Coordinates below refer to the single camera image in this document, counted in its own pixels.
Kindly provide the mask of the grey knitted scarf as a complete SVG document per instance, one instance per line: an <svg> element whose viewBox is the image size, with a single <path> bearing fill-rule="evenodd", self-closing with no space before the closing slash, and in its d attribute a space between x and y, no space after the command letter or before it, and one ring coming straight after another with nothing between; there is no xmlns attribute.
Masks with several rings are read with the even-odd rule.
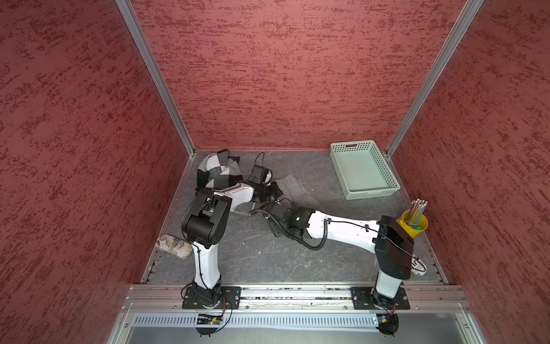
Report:
<svg viewBox="0 0 550 344"><path fill-rule="evenodd" d="M279 188L283 191L283 195L273 202L279 203L286 208L292 208L297 210L300 207L322 210L321 203L313 197L310 191L308 191L301 181L294 176L285 176L282 179L274 180ZM253 200L246 202L236 207L235 213L248 216L249 212L255 209L260 209L265 206L265 203L256 203Z"/></svg>

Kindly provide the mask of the black white checkered scarf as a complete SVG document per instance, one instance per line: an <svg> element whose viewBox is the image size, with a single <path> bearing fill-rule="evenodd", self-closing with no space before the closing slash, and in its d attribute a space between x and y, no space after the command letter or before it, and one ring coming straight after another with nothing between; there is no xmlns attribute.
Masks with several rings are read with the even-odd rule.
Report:
<svg viewBox="0 0 550 344"><path fill-rule="evenodd" d="M196 182L199 189L223 190L243 181L240 158L229 150L208 155L199 164Z"/></svg>

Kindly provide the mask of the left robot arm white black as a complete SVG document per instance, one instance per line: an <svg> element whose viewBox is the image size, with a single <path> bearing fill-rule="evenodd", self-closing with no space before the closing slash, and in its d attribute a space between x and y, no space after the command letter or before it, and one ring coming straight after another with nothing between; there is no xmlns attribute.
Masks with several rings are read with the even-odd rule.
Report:
<svg viewBox="0 0 550 344"><path fill-rule="evenodd" d="M197 190L180 228L183 239L193 250L196 276L191 291L200 304L215 308L222 301L218 245L225 234L230 213L242 204L268 202L281 195L276 182L241 182L221 190Z"/></svg>

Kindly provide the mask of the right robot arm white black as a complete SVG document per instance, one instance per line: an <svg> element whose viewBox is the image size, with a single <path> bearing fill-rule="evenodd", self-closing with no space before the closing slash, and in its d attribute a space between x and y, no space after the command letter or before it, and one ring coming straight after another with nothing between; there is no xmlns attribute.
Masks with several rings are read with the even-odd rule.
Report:
<svg viewBox="0 0 550 344"><path fill-rule="evenodd" d="M381 307L394 301L402 281L410 279L415 242L391 216L369 221L347 219L310 208L293 210L278 202L255 212L266 218L274 236L284 236L312 251L332 240L374 254L379 272L371 294Z"/></svg>

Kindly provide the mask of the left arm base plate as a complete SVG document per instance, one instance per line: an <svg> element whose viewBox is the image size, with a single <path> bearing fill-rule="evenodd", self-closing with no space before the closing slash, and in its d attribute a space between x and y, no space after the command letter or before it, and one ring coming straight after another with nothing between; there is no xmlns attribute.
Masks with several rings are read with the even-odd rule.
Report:
<svg viewBox="0 0 550 344"><path fill-rule="evenodd" d="M221 286L207 290L192 285L183 294L185 310L236 310L241 299L241 287Z"/></svg>

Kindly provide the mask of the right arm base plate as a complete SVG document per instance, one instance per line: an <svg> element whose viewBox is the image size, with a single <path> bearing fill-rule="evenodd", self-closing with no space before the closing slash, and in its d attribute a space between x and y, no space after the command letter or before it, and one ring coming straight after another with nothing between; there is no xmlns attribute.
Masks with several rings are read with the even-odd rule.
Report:
<svg viewBox="0 0 550 344"><path fill-rule="evenodd" d="M404 288L398 288L393 299L386 297L376 291L374 287L353 287L350 288L351 301L355 310L409 310L410 303Z"/></svg>

